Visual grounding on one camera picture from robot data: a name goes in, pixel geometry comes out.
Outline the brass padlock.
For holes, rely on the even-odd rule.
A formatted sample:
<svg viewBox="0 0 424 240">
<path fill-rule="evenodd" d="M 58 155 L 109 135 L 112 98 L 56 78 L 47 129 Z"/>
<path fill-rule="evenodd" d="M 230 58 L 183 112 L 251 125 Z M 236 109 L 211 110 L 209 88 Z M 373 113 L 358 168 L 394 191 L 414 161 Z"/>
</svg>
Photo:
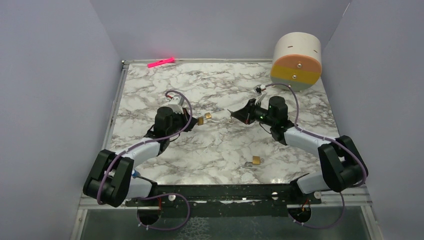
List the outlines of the brass padlock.
<svg viewBox="0 0 424 240">
<path fill-rule="evenodd" d="M 210 112 L 205 113 L 204 115 L 197 117 L 197 125 L 202 126 L 207 123 L 208 120 L 212 118 L 212 114 Z"/>
<path fill-rule="evenodd" d="M 245 162 L 245 166 L 246 167 L 253 167 L 253 166 L 259 166 L 262 162 L 263 162 L 263 158 L 259 157 L 259 156 L 253 156 L 251 161 L 247 161 Z"/>
</svg>

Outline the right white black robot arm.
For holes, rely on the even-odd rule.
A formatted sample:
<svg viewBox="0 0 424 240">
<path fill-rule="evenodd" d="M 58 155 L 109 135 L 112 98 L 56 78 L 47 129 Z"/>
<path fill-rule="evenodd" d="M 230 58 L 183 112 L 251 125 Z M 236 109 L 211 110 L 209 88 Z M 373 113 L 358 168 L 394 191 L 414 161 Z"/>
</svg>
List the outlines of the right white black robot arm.
<svg viewBox="0 0 424 240">
<path fill-rule="evenodd" d="M 302 203 L 314 192 L 339 193 L 364 184 L 368 177 L 368 169 L 349 136 L 329 138 L 301 130 L 289 120 L 288 106 L 283 97 L 271 97 L 267 108 L 262 108 L 252 98 L 243 108 L 231 111 L 230 115 L 246 125 L 254 122 L 267 125 L 276 142 L 301 149 L 319 159 L 320 172 L 308 173 L 291 182 L 294 186 L 288 190 L 288 196 L 296 204 Z"/>
</svg>

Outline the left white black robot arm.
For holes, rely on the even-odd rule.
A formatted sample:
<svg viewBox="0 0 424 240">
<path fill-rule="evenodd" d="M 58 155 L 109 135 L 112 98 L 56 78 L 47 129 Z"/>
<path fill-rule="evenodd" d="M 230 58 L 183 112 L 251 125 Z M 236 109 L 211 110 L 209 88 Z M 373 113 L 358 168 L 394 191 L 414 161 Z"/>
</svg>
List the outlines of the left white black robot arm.
<svg viewBox="0 0 424 240">
<path fill-rule="evenodd" d="M 83 194 L 100 205 L 112 207 L 135 198 L 144 205 L 152 205 L 157 200 L 157 183 L 142 177 L 135 167 L 161 155 L 172 137 L 191 131 L 198 122 L 186 108 L 176 113 L 170 107 L 160 107 L 153 126 L 139 142 L 118 153 L 107 149 L 98 153 L 83 185 Z"/>
</svg>

